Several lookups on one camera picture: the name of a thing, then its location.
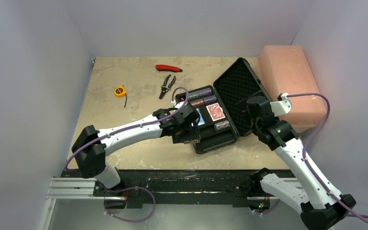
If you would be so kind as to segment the black grey pliers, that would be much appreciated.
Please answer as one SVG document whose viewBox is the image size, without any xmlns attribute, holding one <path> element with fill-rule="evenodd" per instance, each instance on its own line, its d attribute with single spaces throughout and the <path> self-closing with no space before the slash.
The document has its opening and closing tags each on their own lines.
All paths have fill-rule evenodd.
<svg viewBox="0 0 368 230">
<path fill-rule="evenodd" d="M 171 90 L 172 86 L 176 82 L 176 76 L 173 76 L 172 80 L 169 81 L 170 77 L 171 74 L 167 75 L 163 81 L 163 84 L 161 85 L 161 93 L 159 95 L 160 100 L 166 95 L 169 90 Z"/>
</svg>

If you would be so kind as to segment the pink plastic storage bin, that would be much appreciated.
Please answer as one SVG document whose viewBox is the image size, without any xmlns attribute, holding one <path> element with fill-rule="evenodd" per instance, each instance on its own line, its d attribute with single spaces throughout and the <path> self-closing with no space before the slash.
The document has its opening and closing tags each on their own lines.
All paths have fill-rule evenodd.
<svg viewBox="0 0 368 230">
<path fill-rule="evenodd" d="M 291 111 L 281 116 L 297 133 L 318 126 L 326 103 L 317 96 L 318 86 L 301 46 L 265 46 L 257 59 L 257 75 L 272 100 L 282 93 L 292 97 Z"/>
</svg>

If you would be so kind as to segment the green blue chip stack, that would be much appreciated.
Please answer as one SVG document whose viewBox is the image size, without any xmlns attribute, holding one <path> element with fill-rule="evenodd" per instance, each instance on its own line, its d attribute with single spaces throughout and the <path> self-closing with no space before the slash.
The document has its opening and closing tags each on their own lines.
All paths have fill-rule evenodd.
<svg viewBox="0 0 368 230">
<path fill-rule="evenodd" d="M 197 92 L 192 92 L 192 93 L 189 93 L 189 95 L 188 95 L 188 101 L 194 101 L 194 100 L 197 100 L 199 98 L 200 98 L 200 95 Z"/>
</svg>

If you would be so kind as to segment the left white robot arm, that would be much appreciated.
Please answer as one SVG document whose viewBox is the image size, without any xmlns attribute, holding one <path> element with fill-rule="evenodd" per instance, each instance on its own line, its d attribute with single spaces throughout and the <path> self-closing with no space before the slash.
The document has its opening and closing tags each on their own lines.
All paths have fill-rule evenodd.
<svg viewBox="0 0 368 230">
<path fill-rule="evenodd" d="M 148 139 L 171 137 L 174 144 L 200 141 L 199 112 L 186 104 L 180 108 L 159 109 L 127 125 L 96 129 L 85 127 L 71 147 L 77 171 L 84 179 L 94 178 L 112 196 L 123 192 L 124 183 L 117 169 L 106 158 L 114 152 Z"/>
</svg>

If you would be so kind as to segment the purple 500 chip stack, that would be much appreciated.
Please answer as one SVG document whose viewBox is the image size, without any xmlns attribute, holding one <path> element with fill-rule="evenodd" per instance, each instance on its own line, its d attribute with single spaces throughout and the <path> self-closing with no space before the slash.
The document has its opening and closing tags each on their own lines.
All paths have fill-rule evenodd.
<svg viewBox="0 0 368 230">
<path fill-rule="evenodd" d="M 204 105 L 214 104 L 217 101 L 217 97 L 215 95 L 207 96 L 203 98 Z"/>
</svg>

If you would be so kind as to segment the black poker set case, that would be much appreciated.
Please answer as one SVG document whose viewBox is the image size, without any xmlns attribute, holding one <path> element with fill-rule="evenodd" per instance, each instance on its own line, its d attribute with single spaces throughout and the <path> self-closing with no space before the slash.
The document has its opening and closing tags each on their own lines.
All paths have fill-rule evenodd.
<svg viewBox="0 0 368 230">
<path fill-rule="evenodd" d="M 203 126 L 198 126 L 201 140 L 193 144 L 197 154 L 233 144 L 239 137 L 246 137 L 252 133 L 251 125 L 242 116 L 236 103 L 250 96 L 265 96 L 269 101 L 267 91 L 257 77 L 249 62 L 244 58 L 238 58 L 212 85 L 207 85 L 189 91 L 198 92 L 201 89 L 211 88 L 212 95 L 217 97 L 215 103 L 222 107 L 226 118 L 213 122 L 207 109 L 207 105 L 198 107 L 205 121 Z M 223 130 L 215 130 L 214 124 L 223 120 L 229 120 L 230 127 Z"/>
</svg>

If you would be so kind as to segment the blue playing card deck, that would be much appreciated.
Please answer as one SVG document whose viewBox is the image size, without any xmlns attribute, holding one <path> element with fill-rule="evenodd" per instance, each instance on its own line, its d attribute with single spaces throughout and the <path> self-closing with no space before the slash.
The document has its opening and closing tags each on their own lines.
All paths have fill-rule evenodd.
<svg viewBox="0 0 368 230">
<path fill-rule="evenodd" d="M 202 114 L 201 114 L 201 111 L 200 111 L 200 109 L 199 108 L 196 108 L 196 111 L 198 112 L 198 114 L 199 114 L 199 121 L 198 121 L 198 126 L 203 126 L 204 124 L 205 124 L 205 121 L 204 121 L 204 119 L 203 119 L 203 117 L 202 117 Z"/>
</svg>

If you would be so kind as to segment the brown 100 chip stack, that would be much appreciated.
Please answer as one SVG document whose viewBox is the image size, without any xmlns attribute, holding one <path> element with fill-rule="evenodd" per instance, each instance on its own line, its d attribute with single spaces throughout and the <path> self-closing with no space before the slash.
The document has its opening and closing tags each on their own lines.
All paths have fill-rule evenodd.
<svg viewBox="0 0 368 230">
<path fill-rule="evenodd" d="M 198 108 L 198 107 L 205 105 L 205 102 L 203 99 L 198 99 L 198 100 L 191 101 L 190 104 L 192 105 L 192 107 Z"/>
</svg>

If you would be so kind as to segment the yellow tape measure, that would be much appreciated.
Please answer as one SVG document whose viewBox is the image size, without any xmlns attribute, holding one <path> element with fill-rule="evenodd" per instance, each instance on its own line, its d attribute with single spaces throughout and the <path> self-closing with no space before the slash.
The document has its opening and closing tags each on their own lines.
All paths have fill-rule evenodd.
<svg viewBox="0 0 368 230">
<path fill-rule="evenodd" d="M 126 108 L 126 105 L 127 105 L 127 92 L 126 92 L 126 89 L 124 88 L 124 86 L 121 85 L 121 86 L 116 87 L 115 90 L 114 90 L 114 94 L 118 98 L 121 98 L 121 97 L 125 98 L 124 108 Z"/>
</svg>

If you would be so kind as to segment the red utility knife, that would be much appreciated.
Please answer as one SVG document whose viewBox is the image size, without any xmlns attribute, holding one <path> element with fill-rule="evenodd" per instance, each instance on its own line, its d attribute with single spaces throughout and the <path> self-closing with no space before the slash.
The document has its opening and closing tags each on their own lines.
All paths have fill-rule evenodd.
<svg viewBox="0 0 368 230">
<path fill-rule="evenodd" d="M 155 65 L 157 71 L 168 71 L 168 72 L 183 72 L 183 70 L 179 67 L 170 66 L 170 65 Z"/>
</svg>

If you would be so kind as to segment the purple chip stack in case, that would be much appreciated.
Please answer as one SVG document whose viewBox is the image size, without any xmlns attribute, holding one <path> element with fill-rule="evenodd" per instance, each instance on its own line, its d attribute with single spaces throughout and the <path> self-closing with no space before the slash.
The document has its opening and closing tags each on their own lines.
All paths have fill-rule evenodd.
<svg viewBox="0 0 368 230">
<path fill-rule="evenodd" d="M 205 88 L 198 91 L 198 95 L 200 98 L 207 97 L 212 95 L 212 89 L 211 88 Z"/>
</svg>

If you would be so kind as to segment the red playing card deck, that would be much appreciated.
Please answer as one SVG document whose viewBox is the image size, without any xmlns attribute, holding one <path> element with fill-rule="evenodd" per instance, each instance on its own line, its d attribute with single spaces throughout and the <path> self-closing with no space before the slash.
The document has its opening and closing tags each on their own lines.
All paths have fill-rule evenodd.
<svg viewBox="0 0 368 230">
<path fill-rule="evenodd" d="M 206 109 L 213 122 L 226 118 L 224 111 L 219 103 L 207 105 Z"/>
</svg>

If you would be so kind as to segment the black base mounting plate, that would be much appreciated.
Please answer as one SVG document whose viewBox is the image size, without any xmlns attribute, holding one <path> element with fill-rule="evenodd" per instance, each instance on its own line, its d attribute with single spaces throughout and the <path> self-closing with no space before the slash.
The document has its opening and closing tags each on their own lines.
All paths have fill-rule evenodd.
<svg viewBox="0 0 368 230">
<path fill-rule="evenodd" d="M 268 207 L 266 193 L 257 189 L 257 170 L 120 170 L 122 182 L 106 189 L 94 178 L 83 179 L 79 172 L 63 172 L 74 193 L 87 192 L 89 198 L 120 201 L 127 208 L 144 204 L 231 205 Z"/>
</svg>

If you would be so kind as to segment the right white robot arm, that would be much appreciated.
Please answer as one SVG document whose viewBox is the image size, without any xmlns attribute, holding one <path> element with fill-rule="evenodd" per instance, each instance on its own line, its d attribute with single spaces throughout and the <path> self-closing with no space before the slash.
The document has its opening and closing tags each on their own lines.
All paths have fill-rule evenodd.
<svg viewBox="0 0 368 230">
<path fill-rule="evenodd" d="M 279 156 L 298 180 L 301 189 L 285 182 L 273 171 L 263 168 L 250 176 L 248 195 L 270 194 L 294 209 L 310 230 L 328 230 L 348 215 L 356 205 L 350 194 L 342 194 L 311 161 L 303 143 L 286 120 L 290 112 L 288 94 L 272 102 L 265 96 L 246 100 L 252 133 Z"/>
</svg>

